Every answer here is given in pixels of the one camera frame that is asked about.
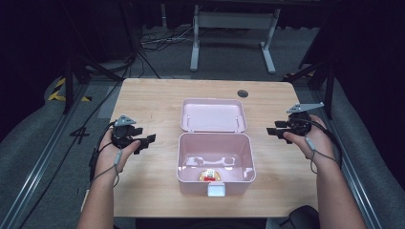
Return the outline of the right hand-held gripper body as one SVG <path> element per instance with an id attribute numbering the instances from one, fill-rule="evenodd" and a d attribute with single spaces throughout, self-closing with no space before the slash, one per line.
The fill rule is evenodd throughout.
<path id="1" fill-rule="evenodd" d="M 288 127 L 277 129 L 290 129 L 290 133 L 295 135 L 306 135 L 312 126 L 309 111 L 322 108 L 323 106 L 323 102 L 312 104 L 296 103 L 291 108 L 287 109 Z"/>

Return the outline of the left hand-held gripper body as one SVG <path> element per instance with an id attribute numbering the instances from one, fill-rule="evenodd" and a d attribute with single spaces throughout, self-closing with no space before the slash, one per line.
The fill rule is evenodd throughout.
<path id="1" fill-rule="evenodd" d="M 112 142 L 116 147 L 123 149 L 134 142 L 133 136 L 136 136 L 133 133 L 136 129 L 135 124 L 136 121 L 126 115 L 121 115 L 114 122 Z"/>

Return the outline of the pink storage box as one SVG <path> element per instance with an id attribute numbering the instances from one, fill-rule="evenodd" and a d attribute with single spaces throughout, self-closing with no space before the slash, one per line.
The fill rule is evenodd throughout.
<path id="1" fill-rule="evenodd" d="M 243 104 L 235 99 L 187 98 L 181 107 L 177 179 L 185 195 L 242 195 L 256 177 Z M 199 181 L 215 169 L 219 181 Z"/>

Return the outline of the small yellow red toy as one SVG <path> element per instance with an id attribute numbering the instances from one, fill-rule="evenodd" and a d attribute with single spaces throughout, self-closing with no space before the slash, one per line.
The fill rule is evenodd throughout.
<path id="1" fill-rule="evenodd" d="M 215 169 L 206 169 L 201 172 L 199 181 L 219 181 L 221 176 Z"/>

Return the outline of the person's right hand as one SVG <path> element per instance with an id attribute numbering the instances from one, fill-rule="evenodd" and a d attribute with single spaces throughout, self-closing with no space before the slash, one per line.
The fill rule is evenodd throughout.
<path id="1" fill-rule="evenodd" d="M 303 152 L 320 172 L 329 167 L 338 167 L 335 161 L 330 138 L 317 126 L 312 126 L 305 136 L 284 133 L 284 138 L 291 141 Z"/>

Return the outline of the person's left hand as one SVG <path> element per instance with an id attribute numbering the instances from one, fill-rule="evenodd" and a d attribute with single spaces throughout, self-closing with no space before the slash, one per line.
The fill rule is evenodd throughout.
<path id="1" fill-rule="evenodd" d="M 126 148 L 119 149 L 112 143 L 112 130 L 109 129 L 99 144 L 99 156 L 96 162 L 93 184 L 107 183 L 112 185 L 122 172 L 127 159 L 137 149 L 139 143 L 132 142 Z"/>

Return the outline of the black tripod stand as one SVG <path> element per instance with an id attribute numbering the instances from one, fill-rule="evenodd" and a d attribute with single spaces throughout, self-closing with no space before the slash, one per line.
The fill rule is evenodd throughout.
<path id="1" fill-rule="evenodd" d="M 325 112 L 329 119 L 332 119 L 331 103 L 334 86 L 334 63 L 335 53 L 330 52 L 325 57 L 322 57 L 320 61 L 317 61 L 316 63 L 297 73 L 288 73 L 282 79 L 283 82 L 292 83 L 293 81 L 298 80 L 309 73 L 313 73 L 313 76 L 308 83 L 310 90 L 318 91 L 323 84 L 326 84 L 324 104 Z"/>
<path id="2" fill-rule="evenodd" d="M 128 68 L 134 63 L 136 59 L 136 53 L 134 52 L 133 41 L 131 34 L 128 31 L 128 24 L 126 21 L 126 15 L 123 10 L 123 5 L 119 4 L 120 14 L 127 33 L 127 40 L 130 46 L 130 53 L 125 55 L 124 65 L 116 67 L 113 70 L 109 70 L 101 66 L 93 54 L 89 51 L 88 46 L 83 38 L 83 34 L 87 32 L 81 32 L 76 24 L 70 10 L 73 10 L 77 1 L 83 2 L 84 0 L 55 0 L 61 10 L 64 12 L 64 25 L 58 27 L 58 31 L 63 39 L 64 49 L 68 54 L 68 59 L 65 62 L 65 80 L 66 80 L 66 99 L 65 109 L 63 114 L 67 114 L 75 104 L 74 99 L 74 78 L 77 79 L 79 84 L 88 85 L 91 81 L 88 67 L 91 67 L 99 74 L 104 74 L 110 80 L 115 82 L 122 82 L 124 78 L 116 74 L 117 71 Z"/>

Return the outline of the yellow black floor tape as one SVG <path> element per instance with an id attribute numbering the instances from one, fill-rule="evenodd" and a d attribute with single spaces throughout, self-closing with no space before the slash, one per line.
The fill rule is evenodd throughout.
<path id="1" fill-rule="evenodd" d="M 66 83 L 66 79 L 64 77 L 60 77 L 57 81 L 56 84 L 51 91 L 51 94 L 48 97 L 49 101 L 65 101 L 66 100 L 66 91 L 64 89 Z"/>

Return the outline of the black chair seat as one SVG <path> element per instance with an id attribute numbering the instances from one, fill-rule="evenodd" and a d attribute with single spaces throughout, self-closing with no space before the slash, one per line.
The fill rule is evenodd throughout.
<path id="1" fill-rule="evenodd" d="M 304 205 L 289 213 L 281 226 L 286 224 L 293 229 L 320 229 L 319 214 L 313 207 Z"/>

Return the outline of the grey metal table frame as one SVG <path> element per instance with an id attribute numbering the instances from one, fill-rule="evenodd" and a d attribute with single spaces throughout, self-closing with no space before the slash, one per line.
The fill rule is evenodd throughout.
<path id="1" fill-rule="evenodd" d="M 276 74 L 270 52 L 273 35 L 277 29 L 280 9 L 270 13 L 207 12 L 194 7 L 192 29 L 193 43 L 189 70 L 199 69 L 201 45 L 219 48 L 253 48 L 261 53 L 266 71 Z"/>

